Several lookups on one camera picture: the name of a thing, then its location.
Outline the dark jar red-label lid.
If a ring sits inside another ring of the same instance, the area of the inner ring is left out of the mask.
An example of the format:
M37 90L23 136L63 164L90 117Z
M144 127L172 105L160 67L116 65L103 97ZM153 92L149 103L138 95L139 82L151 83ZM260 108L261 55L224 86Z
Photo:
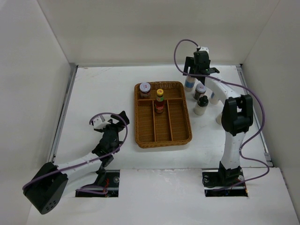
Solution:
M195 92L193 95L193 98L195 100L198 100L200 97L202 97L203 95L205 95L207 88L204 84L202 84L201 82L197 84L196 88L195 88Z

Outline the blue label silver-lid canister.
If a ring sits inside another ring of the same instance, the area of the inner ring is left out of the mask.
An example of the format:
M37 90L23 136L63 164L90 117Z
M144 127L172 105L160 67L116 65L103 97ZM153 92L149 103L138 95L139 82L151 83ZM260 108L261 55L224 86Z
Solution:
M187 92L191 92L194 88L195 82L196 82L195 77L191 77L187 75L185 79L184 90Z

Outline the white canister blue label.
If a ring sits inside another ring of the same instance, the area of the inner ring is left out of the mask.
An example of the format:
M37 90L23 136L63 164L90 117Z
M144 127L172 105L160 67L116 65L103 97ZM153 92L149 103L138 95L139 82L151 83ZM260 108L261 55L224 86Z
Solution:
M209 101L211 104L217 105L220 102L219 95L217 95L215 92L212 92Z

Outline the white bottle black cap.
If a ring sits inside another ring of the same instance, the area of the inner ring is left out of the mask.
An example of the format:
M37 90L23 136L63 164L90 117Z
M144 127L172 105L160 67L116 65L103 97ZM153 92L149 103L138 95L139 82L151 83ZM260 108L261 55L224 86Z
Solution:
M209 100L206 95L200 97L194 107L194 113L199 116L204 115L208 104Z

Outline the dark spice jar white lid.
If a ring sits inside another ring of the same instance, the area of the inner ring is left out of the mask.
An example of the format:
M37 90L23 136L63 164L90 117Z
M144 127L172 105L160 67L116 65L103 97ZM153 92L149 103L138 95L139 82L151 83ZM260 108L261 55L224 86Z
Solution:
M150 96L151 85L148 82L143 82L139 86L141 98L148 98Z

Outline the red sauce bottle yellow cap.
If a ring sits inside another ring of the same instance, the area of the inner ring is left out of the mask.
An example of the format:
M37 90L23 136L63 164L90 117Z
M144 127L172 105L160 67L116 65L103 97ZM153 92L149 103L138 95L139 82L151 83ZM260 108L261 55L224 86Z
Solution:
M163 89L157 89L156 100L155 100L155 111L157 113L162 113L165 106L165 97Z

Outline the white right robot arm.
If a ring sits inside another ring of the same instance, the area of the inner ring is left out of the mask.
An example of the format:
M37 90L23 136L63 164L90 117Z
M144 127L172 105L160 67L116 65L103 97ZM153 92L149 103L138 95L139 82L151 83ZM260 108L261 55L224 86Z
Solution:
M221 78L213 77L212 74L218 74L219 71L210 67L208 52L200 48L193 57L186 57L184 73L199 80L224 105L221 113L221 125L225 131L224 153L218 171L203 172L202 182L207 188L231 186L242 175L240 146L253 124L253 99L250 95L237 93Z

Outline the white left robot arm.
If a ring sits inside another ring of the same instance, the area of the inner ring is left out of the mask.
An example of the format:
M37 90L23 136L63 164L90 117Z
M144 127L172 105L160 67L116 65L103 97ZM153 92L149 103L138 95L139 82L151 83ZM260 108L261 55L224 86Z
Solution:
M89 124L94 131L102 134L90 153L60 165L45 163L33 179L23 186L24 196L40 214L49 213L70 192L87 197L109 193L109 184L113 180L105 177L106 167L125 142L119 138L119 133L128 130L129 118L125 111L119 114L103 112L93 116Z

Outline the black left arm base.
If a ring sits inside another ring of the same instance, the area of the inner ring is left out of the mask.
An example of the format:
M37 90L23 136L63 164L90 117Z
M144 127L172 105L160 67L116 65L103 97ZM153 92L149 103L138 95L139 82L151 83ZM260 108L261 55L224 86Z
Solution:
M120 170L101 169L96 172L97 177L92 184L85 185L81 191L75 192L75 197L118 197L120 184Z

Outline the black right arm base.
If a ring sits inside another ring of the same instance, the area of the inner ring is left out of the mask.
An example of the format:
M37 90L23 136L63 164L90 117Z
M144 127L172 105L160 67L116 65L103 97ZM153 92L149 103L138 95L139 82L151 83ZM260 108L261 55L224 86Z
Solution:
M202 184L206 197L248 197L248 191L240 166L225 169L221 164L217 171L203 171Z

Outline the salt grinder clear grey top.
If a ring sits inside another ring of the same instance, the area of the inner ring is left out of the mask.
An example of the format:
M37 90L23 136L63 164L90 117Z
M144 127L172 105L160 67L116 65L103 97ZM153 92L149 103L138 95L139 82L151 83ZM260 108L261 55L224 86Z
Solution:
M216 122L219 125L222 125L222 113L220 113L217 117L216 117Z

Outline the brown wicker divided tray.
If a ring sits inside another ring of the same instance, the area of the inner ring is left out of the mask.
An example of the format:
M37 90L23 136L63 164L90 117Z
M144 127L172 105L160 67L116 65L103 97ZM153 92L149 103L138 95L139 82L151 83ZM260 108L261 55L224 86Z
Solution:
M135 141L141 148L185 145L192 140L186 96L177 81L150 82L148 96L141 96L140 84L134 87ZM164 91L162 112L156 112L156 91Z

